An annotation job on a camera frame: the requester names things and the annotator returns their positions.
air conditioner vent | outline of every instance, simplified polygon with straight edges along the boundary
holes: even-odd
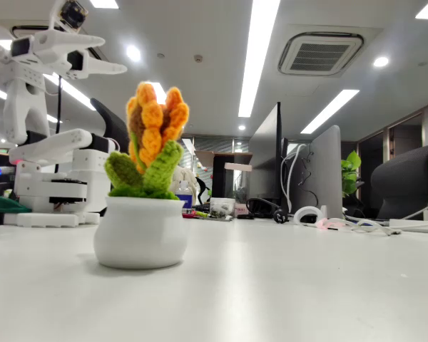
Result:
[[[331,76],[345,68],[362,45],[357,34],[304,33],[288,41],[279,70],[287,75]]]

computer monitor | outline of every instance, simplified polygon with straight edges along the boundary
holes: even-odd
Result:
[[[287,155],[287,145],[287,140],[282,141],[278,102],[249,140],[249,152],[253,154],[249,198],[259,197],[280,203],[280,163],[282,156]]]

white ceramic pot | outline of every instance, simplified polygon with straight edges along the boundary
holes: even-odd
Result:
[[[100,264],[157,269],[182,260],[188,229],[183,201],[107,197],[108,209],[93,239]]]

white desk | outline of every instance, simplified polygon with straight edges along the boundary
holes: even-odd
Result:
[[[0,227],[0,342],[428,342],[428,234],[187,224],[159,271],[98,265],[95,227]]]

crocheted plant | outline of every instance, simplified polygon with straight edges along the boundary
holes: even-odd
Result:
[[[129,155],[113,152],[105,164],[113,197],[178,200],[168,191],[183,149],[175,141],[188,120],[189,109],[180,91],[171,88],[165,105],[157,103],[151,84],[140,83],[127,104]]]

